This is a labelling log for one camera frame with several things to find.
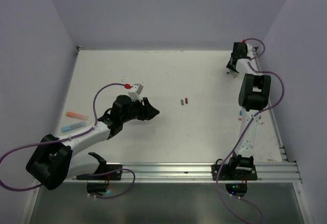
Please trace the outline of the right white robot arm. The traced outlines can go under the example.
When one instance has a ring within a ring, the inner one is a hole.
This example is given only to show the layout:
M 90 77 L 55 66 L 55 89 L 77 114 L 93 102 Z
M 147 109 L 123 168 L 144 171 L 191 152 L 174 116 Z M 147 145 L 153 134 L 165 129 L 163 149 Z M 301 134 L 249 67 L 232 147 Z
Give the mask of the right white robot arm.
M 257 73 L 249 66 L 252 46 L 244 40 L 233 44 L 227 69 L 243 74 L 238 103 L 241 107 L 242 120 L 240 142 L 229 160 L 228 175 L 232 179 L 240 179 L 246 170 L 251 171 L 254 162 L 254 141 L 258 122 L 261 119 L 257 112 L 268 106 L 271 77 Z

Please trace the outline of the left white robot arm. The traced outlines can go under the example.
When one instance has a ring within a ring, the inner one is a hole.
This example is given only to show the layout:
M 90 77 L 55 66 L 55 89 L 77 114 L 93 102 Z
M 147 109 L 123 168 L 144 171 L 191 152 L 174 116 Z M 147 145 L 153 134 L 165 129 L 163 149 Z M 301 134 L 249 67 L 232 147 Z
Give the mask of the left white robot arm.
M 48 190 L 57 188 L 68 177 L 72 158 L 92 145 L 109 140 L 131 120 L 151 120 L 159 114 L 146 97 L 132 100 L 120 95 L 111 108 L 96 119 L 94 125 L 68 135 L 65 138 L 48 134 L 26 164 L 26 171 Z

